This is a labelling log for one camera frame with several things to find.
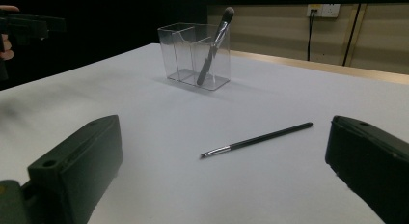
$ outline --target eyeliner brush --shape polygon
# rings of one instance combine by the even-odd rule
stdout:
[[[311,126],[313,126],[313,123],[308,122],[308,123],[305,123],[305,124],[302,124],[302,125],[299,125],[299,126],[293,126],[293,127],[287,128],[287,129],[282,129],[282,130],[275,131],[275,132],[272,132],[272,133],[269,133],[269,134],[265,134],[265,135],[262,135],[262,136],[259,136],[259,137],[255,137],[255,138],[252,138],[252,139],[248,139],[248,140],[244,140],[244,141],[237,142],[237,143],[234,143],[234,144],[230,144],[228,146],[224,146],[222,148],[218,148],[218,149],[206,152],[204,154],[201,154],[201,158],[206,158],[206,157],[209,157],[209,156],[212,156],[212,155],[215,155],[215,154],[221,154],[221,153],[225,153],[225,152],[228,152],[228,151],[231,151],[231,150],[236,150],[236,149],[240,149],[240,148],[243,148],[243,147],[247,147],[247,146],[250,146],[250,145],[253,145],[253,144],[257,144],[257,143],[259,143],[261,141],[265,141],[265,140],[276,138],[276,137],[279,137],[279,136],[282,136],[282,135],[290,134],[292,132],[302,130],[302,129],[305,129],[305,128],[308,128],[308,127],[311,127]]]

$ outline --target black background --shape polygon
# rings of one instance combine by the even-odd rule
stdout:
[[[23,14],[64,18],[67,31],[17,45],[6,61],[0,90],[76,69],[159,42],[157,28],[176,22],[207,23],[206,0],[0,0]]]

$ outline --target electrical outlet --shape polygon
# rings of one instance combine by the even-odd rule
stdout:
[[[314,17],[320,17],[322,14],[322,4],[309,4],[307,7],[307,16],[311,16],[315,11]]]
[[[322,5],[322,17],[338,17],[338,13],[340,12],[340,4],[324,4]]]

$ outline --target beige wall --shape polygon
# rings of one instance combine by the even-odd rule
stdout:
[[[208,22],[218,24],[226,7],[209,5]],[[232,50],[307,60],[306,5],[232,7]],[[314,19],[311,61],[342,65],[356,8],[357,5],[341,5],[337,18]],[[346,65],[409,74],[409,5],[376,4],[363,8]]]

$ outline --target white table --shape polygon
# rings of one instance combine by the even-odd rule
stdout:
[[[124,161],[90,223],[382,223],[325,163],[343,115],[409,141],[409,85],[232,56],[214,92],[166,79],[159,44],[0,92],[0,180],[118,114]],[[252,147],[200,154],[268,132]]]

